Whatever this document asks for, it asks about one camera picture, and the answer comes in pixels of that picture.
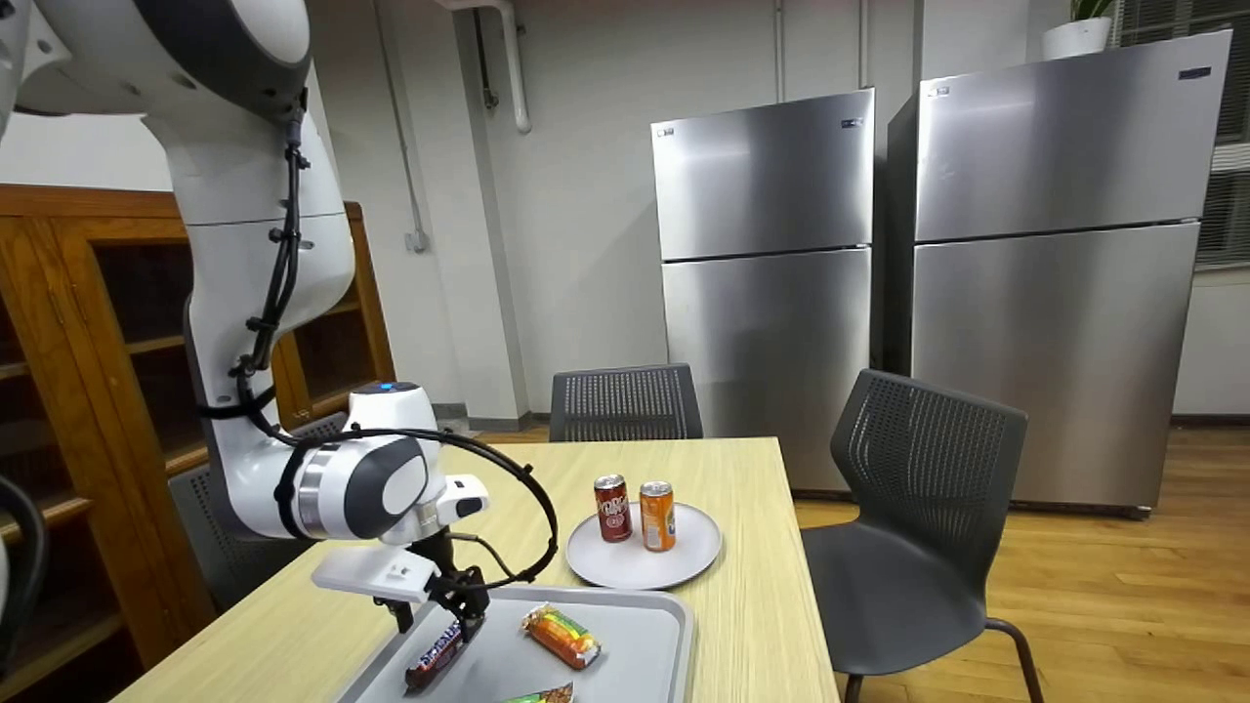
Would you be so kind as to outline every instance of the wooden table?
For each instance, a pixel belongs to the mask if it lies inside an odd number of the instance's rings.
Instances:
[[[505,452],[536,466],[563,521],[560,544],[595,513],[591,484],[603,471],[619,471],[631,488],[647,475],[670,482],[678,505],[703,508],[724,528],[724,557],[677,588],[696,613],[691,698],[837,698],[778,442],[595,442],[505,444]],[[493,492],[493,513],[458,532],[493,539],[510,565],[544,551],[544,514],[520,484],[458,449],[441,452],[441,470],[476,471]],[[366,597],[316,588],[313,565],[323,551],[329,544],[299,554],[121,698],[337,698],[395,638],[395,622]],[[487,571],[493,557],[458,544],[458,562]],[[539,580],[574,587],[574,573],[556,557]]]

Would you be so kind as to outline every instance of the door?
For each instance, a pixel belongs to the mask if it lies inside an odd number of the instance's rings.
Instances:
[[[871,134],[871,94],[656,120],[662,256],[868,241]]]
[[[1015,501],[1158,497],[1200,226],[914,250],[914,379],[1028,413]]]
[[[781,439],[791,488],[843,488],[829,439],[868,368],[868,282],[868,250],[662,265],[708,439]]]
[[[1212,31],[920,82],[914,238],[1200,217],[1228,52]]]

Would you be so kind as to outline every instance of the white plate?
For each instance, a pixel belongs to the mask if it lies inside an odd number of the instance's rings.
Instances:
[[[629,505],[629,522],[631,522],[631,539],[606,544],[599,532],[599,514],[582,521],[563,551],[565,565],[582,580],[610,587],[610,588],[669,588],[703,573],[724,551],[724,535],[716,521],[686,505],[670,508],[670,532],[677,532],[670,551],[642,545],[635,505]]]

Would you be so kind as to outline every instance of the refrigerator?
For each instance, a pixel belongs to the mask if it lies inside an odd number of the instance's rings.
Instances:
[[[1022,410],[1018,505],[1158,501],[1228,52],[953,74],[892,117],[882,368]]]
[[[652,126],[662,320],[708,439],[778,439],[798,492],[871,344],[876,94]]]

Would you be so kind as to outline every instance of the chair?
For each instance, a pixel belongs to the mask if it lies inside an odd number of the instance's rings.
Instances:
[[[919,666],[983,630],[1015,642],[1028,695],[1041,698],[1028,638],[983,613],[1022,427],[1015,410],[860,372],[833,435],[860,521],[806,532],[843,698],[864,674]]]
[[[550,442],[703,439],[686,362],[563,372]]]

